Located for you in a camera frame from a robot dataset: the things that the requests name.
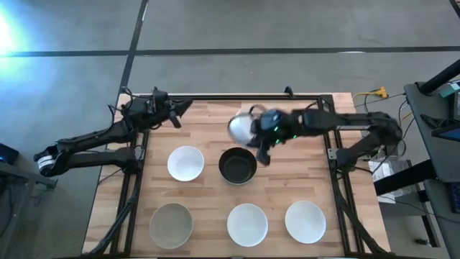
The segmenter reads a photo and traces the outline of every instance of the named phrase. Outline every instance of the wooden table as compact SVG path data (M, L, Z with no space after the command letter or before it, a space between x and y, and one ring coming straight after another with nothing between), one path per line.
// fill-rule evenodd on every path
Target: wooden table
M337 112L355 112L350 93L333 94L333 98ZM128 100L127 96L120 96L118 105ZM237 146L228 136L227 123L239 110L246 111L253 104L291 110L304 108L309 101L194 101L180 119L181 129L175 129L167 122L149 134L131 256L306 257L344 254L322 137L299 138L273 148L271 165L258 164L254 179L243 186L229 185L221 177L219 157L225 150ZM345 147L360 137L359 132L342 132ZM191 182L176 181L167 172L169 154L182 145L198 148L205 158L203 172ZM109 145L111 149L118 147L120 145ZM101 178L116 169L104 166ZM359 219L379 245L390 250L371 176L367 172L355 171L350 177ZM83 252L95 247L113 224L122 178L120 173L98 187ZM285 228L286 210L300 200L312 201L326 215L326 233L312 245L295 241ZM163 250L151 241L149 223L158 207L172 202L189 208L194 229L182 247ZM266 238L255 247L238 246L226 229L230 211L243 203L262 208L269 221ZM349 222L347 228L353 246ZM121 230L119 247L123 247L125 230Z

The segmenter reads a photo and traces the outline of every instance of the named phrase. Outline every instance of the concrete floor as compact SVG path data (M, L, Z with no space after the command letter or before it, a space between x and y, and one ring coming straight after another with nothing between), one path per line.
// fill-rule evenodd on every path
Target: concrete floor
M128 50L141 1L3 0L3 51ZM150 0L138 49L218 47L401 47L460 45L460 20L447 0ZM365 53L136 57L128 87L183 92L357 93L386 86L390 95L424 81L460 53ZM23 168L53 140L107 127L125 56L0 58L0 142L18 149ZM370 104L393 116L404 97ZM428 155L413 126L406 158ZM99 168L59 177L29 213L14 258L78 255ZM393 252L448 258L419 218L385 218Z

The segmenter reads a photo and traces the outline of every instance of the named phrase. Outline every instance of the gray bowl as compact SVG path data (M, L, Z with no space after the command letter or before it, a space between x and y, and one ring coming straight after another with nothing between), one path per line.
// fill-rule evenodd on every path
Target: gray bowl
M150 237L164 249L175 249L187 242L192 234L193 219L180 204L166 204L158 208L150 220Z

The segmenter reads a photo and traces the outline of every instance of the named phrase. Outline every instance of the yellow connector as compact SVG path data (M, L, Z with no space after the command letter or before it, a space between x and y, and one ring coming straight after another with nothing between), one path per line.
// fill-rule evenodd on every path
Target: yellow connector
M388 98L387 90L384 86L380 86L379 90L373 91L373 94L380 96L381 98Z

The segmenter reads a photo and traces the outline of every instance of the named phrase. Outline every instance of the black bowl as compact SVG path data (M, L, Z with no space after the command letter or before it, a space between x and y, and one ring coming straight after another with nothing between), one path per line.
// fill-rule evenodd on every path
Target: black bowl
M256 174L257 161L249 150L233 147L222 154L218 169L229 183L244 184Z

